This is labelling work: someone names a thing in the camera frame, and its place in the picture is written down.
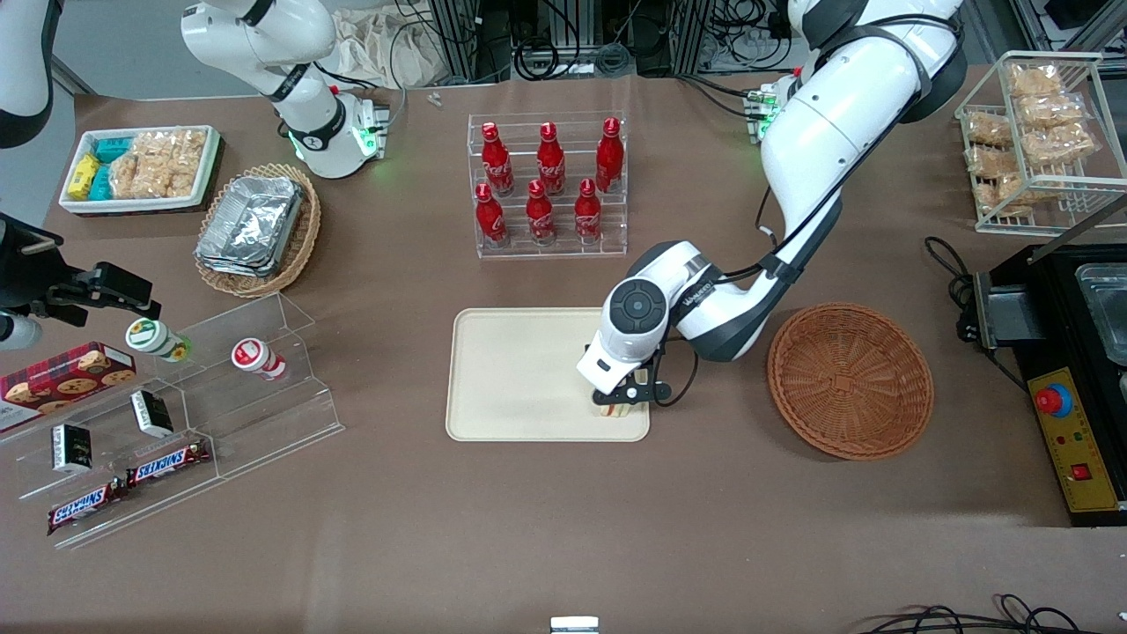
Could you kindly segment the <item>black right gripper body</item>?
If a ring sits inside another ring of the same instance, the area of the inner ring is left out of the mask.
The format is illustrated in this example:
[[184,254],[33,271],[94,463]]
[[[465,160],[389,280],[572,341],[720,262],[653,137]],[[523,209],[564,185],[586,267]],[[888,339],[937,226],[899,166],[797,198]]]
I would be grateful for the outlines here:
[[65,280],[62,242],[55,233],[1,214],[1,306],[32,305]]

